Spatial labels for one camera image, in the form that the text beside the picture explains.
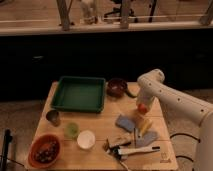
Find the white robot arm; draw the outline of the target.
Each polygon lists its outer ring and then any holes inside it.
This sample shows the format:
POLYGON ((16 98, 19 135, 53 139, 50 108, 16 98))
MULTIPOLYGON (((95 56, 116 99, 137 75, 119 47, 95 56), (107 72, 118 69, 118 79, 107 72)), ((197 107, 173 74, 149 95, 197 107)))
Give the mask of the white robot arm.
POLYGON ((193 171, 213 171, 213 104, 164 84, 160 69, 153 69, 137 78, 139 92, 136 105, 140 113, 150 111, 154 98, 169 105, 200 127, 193 171))

